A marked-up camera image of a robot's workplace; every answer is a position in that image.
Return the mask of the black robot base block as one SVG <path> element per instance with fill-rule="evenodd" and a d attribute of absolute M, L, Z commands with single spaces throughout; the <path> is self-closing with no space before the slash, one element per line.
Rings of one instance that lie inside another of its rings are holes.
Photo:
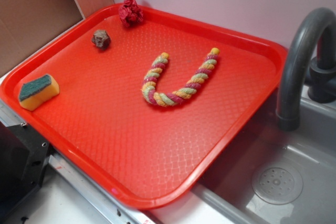
<path fill-rule="evenodd" d="M 17 203 L 42 184 L 49 142 L 30 125 L 1 124 L 1 204 Z"/>

